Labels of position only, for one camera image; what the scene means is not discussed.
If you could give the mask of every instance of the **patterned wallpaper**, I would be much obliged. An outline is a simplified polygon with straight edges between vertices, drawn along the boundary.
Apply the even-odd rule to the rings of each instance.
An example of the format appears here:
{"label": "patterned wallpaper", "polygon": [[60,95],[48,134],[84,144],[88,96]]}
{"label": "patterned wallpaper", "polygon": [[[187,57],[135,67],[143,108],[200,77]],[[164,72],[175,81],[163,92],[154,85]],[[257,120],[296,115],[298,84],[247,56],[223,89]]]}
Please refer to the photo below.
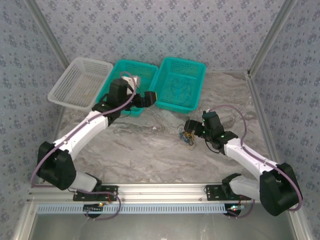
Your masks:
{"label": "patterned wallpaper", "polygon": [[320,239],[320,2],[298,0],[254,77],[279,156]]}
{"label": "patterned wallpaper", "polygon": [[0,11],[0,240],[11,239],[39,145],[52,140],[60,107],[47,94],[63,73],[23,0]]}
{"label": "patterned wallpaper", "polygon": [[283,0],[36,0],[69,61],[82,56],[246,70]]}

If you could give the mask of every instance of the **tangled wires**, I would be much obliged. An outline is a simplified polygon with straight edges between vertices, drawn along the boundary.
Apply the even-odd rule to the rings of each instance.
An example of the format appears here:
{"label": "tangled wires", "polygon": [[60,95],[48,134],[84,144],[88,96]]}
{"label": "tangled wires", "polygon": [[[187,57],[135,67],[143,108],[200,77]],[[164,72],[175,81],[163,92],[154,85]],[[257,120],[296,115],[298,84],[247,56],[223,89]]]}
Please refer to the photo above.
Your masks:
{"label": "tangled wires", "polygon": [[193,133],[187,133],[183,131],[182,128],[179,128],[179,138],[185,142],[187,149],[192,151],[196,147],[195,136]]}

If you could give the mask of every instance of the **basket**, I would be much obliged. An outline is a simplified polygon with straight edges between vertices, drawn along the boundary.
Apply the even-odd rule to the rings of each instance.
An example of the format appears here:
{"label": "basket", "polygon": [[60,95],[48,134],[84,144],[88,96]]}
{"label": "basket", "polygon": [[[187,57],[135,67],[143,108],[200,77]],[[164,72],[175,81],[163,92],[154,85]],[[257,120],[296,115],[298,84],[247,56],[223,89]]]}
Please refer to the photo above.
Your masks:
{"label": "basket", "polygon": [[90,112],[112,69],[111,63],[77,57],[54,85],[48,100],[68,108]]}
{"label": "basket", "polygon": [[[106,93],[109,92],[111,82],[114,79],[119,79],[121,77],[120,73],[124,71],[129,72],[133,76],[140,77],[140,86],[138,87],[136,92],[140,93],[141,96],[144,97],[145,92],[149,91],[150,84],[152,83],[156,76],[156,73],[158,72],[158,67],[148,63],[133,60],[121,59],[117,61],[96,99],[97,103]],[[143,110],[143,108],[132,107],[131,111],[122,111],[122,113],[125,115],[130,115],[132,117],[139,117]]]}
{"label": "basket", "polygon": [[166,57],[150,86],[157,93],[158,108],[188,114],[199,103],[206,65],[175,57]]}

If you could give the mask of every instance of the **teal plastic basket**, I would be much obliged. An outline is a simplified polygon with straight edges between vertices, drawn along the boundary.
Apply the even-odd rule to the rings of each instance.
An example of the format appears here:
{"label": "teal plastic basket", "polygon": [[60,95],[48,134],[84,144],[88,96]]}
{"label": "teal plastic basket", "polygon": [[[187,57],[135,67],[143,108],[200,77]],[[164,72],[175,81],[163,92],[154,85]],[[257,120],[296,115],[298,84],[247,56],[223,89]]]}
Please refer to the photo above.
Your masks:
{"label": "teal plastic basket", "polygon": [[[109,92],[110,84],[114,79],[119,79],[120,73],[123,71],[129,72],[133,76],[139,76],[141,78],[140,81],[140,86],[137,89],[137,93],[140,93],[142,97],[145,96],[145,92],[150,90],[150,85],[153,82],[157,72],[158,72],[158,67],[148,64],[148,63],[143,63],[143,62],[138,62],[138,61],[132,61],[132,60],[125,60],[121,59],[116,62],[112,72],[110,73],[107,81],[105,82],[104,86],[102,87],[102,90],[100,91],[96,103],[99,102],[99,100]],[[137,107],[132,107],[131,108],[131,113],[130,111],[122,111],[123,114],[128,115],[132,117],[139,117],[139,115],[142,113],[144,109],[143,108],[137,108]]]}
{"label": "teal plastic basket", "polygon": [[175,57],[166,57],[150,86],[157,93],[158,108],[188,114],[199,103],[206,65]]}

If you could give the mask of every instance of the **marble surface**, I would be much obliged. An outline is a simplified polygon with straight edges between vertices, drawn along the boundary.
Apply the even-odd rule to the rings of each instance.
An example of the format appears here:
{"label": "marble surface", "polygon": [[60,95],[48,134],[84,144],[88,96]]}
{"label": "marble surface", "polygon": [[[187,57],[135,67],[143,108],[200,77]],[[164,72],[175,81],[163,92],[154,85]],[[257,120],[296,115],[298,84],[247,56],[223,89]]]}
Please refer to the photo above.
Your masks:
{"label": "marble surface", "polygon": [[[74,160],[78,171],[90,173],[104,183],[204,183],[220,182],[233,173],[253,176],[222,154],[209,151],[201,138],[193,151],[179,139],[177,127],[188,118],[201,121],[202,111],[220,104],[239,108],[248,125],[245,143],[268,156],[245,75],[206,73],[198,108],[181,114],[152,106],[140,117],[118,118],[95,136]],[[235,110],[217,110],[224,128],[238,136],[243,122]],[[59,137],[81,122],[86,113],[66,109]]]}

